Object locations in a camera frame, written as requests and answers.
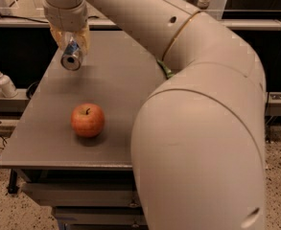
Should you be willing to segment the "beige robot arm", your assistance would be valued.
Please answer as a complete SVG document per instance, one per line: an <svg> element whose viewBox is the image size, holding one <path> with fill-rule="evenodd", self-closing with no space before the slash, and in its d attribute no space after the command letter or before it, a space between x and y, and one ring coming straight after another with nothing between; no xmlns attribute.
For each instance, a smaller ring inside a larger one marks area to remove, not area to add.
<svg viewBox="0 0 281 230"><path fill-rule="evenodd" d="M131 134L149 230L266 230L266 78L256 52L183 0L44 0L54 32L93 7L171 70Z"/></svg>

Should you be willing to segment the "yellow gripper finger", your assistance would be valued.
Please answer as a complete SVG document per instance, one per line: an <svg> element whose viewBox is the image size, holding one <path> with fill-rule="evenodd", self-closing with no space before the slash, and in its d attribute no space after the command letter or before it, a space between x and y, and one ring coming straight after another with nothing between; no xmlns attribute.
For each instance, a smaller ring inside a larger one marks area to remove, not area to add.
<svg viewBox="0 0 281 230"><path fill-rule="evenodd" d="M53 39L59 46L59 48L62 51L64 51L70 40L70 33L63 31L62 29L56 27L55 25L50 25L50 32L51 32Z"/></svg>
<svg viewBox="0 0 281 230"><path fill-rule="evenodd" d="M82 53L86 55L90 47L90 31L89 26L85 25L79 31L74 32L74 38L79 45Z"/></svg>

